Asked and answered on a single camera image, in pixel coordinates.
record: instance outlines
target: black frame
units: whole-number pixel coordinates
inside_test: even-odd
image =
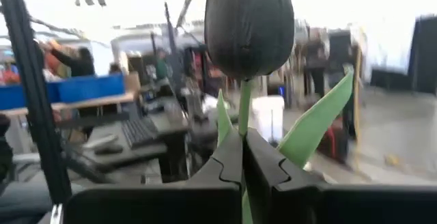
[[[61,159],[60,135],[47,98],[46,83],[42,75],[42,54],[37,54],[33,41],[29,14],[24,0],[1,0],[8,27],[12,50],[25,91],[31,136],[38,147],[41,168],[54,204],[65,203],[72,190],[66,167]]]

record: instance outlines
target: blue bin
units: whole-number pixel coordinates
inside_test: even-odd
[[[48,100],[59,102],[57,83],[47,83]],[[26,107],[26,99],[22,85],[7,85],[0,87],[0,110]]]
[[[124,94],[123,74],[74,77],[58,83],[61,102],[71,103]]]

